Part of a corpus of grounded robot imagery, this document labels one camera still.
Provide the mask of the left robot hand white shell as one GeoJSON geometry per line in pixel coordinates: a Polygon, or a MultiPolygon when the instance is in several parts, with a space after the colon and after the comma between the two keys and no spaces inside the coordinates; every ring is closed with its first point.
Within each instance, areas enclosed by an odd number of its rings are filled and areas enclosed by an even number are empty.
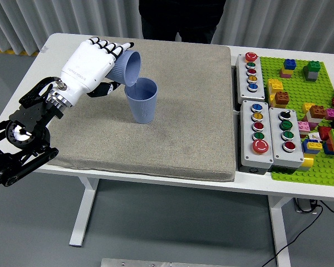
{"type": "Polygon", "coordinates": [[[129,50],[133,46],[133,42],[119,44],[98,37],[83,41],[62,68],[47,100],[72,107],[84,94],[106,96],[120,84],[134,85],[141,58],[139,52],[129,50]]]}

